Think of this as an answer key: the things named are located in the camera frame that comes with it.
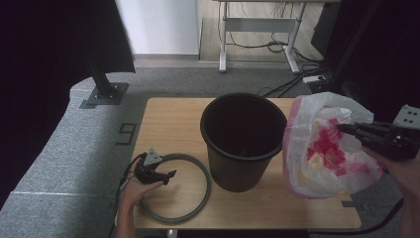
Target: human arm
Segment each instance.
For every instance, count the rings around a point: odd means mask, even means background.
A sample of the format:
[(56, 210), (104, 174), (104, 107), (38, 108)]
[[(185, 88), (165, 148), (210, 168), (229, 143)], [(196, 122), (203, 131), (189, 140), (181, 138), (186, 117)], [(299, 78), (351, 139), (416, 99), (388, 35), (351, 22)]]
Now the human arm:
[(117, 238), (134, 238), (136, 230), (134, 227), (133, 207), (136, 202), (141, 200), (149, 191), (163, 185), (162, 181), (151, 184), (142, 184), (134, 177), (133, 164), (130, 172), (127, 174), (127, 183), (120, 198), (117, 214)]
[(413, 160), (403, 162), (393, 161), (368, 148), (364, 151), (389, 171), (403, 195), (398, 237), (420, 237), (420, 151)]

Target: table top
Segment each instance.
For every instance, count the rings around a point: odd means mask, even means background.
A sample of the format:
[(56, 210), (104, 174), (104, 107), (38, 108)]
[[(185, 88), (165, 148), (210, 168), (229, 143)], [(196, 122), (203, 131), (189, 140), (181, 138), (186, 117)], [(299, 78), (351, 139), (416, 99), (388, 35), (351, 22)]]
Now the table top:
[[(149, 148), (161, 156), (183, 153), (200, 160), (209, 170), (207, 147), (200, 133), (200, 119), (214, 98), (151, 98), (137, 138), (133, 158)], [(291, 98), (270, 99), (287, 117)], [(157, 172), (177, 170), (168, 185), (147, 195), (150, 207), (164, 217), (190, 212), (205, 193), (205, 176), (192, 163), (170, 161)], [(359, 228), (361, 221), (349, 195), (327, 199), (301, 199), (286, 188), (282, 155), (272, 158), (260, 182), (245, 192), (229, 192), (212, 180), (212, 192), (204, 208), (189, 221), (176, 225), (159, 223), (134, 209), (136, 228), (174, 229), (311, 229)]]

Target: black bucket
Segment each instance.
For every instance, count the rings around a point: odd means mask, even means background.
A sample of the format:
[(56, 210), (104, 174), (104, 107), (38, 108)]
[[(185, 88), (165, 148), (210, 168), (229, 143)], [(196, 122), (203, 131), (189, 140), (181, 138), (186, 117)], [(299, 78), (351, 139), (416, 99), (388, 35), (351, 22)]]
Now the black bucket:
[(269, 100), (234, 93), (212, 101), (200, 122), (214, 181), (228, 191), (246, 191), (281, 151), (286, 118)]

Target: plastic bag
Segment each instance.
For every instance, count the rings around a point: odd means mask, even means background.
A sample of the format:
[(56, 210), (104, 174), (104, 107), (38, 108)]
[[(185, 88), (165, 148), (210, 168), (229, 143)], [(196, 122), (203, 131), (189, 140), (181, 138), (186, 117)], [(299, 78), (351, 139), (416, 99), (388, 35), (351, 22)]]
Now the plastic bag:
[(297, 196), (323, 198), (355, 193), (380, 179), (382, 169), (362, 143), (337, 124), (371, 123), (355, 100), (331, 92), (297, 97), (283, 137), (283, 175)]

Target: gray carpet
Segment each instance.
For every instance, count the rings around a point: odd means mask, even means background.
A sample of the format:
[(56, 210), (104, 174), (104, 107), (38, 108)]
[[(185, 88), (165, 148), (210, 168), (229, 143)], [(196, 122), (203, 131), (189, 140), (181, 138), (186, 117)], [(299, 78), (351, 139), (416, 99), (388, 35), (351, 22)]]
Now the gray carpet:
[[(120, 105), (95, 109), (79, 108), (95, 86), (91, 78), (83, 80), (71, 89), (51, 139), (3, 206), (0, 237), (106, 237), (113, 222), (110, 203), (131, 159), (149, 98), (263, 94), (293, 77), (289, 70), (264, 68), (231, 68), (227, 73), (205, 67), (137, 68), (137, 73), (108, 74), (111, 82), (130, 85)], [(309, 88), (299, 83), (284, 97), (305, 94)], [(123, 123), (137, 124), (129, 145), (119, 145), (130, 139), (119, 133)], [(389, 177), (353, 195), (362, 229), (379, 222), (399, 196)], [(397, 220), (363, 237), (396, 237)], [(148, 232), (154, 231), (140, 231), (139, 236)]]

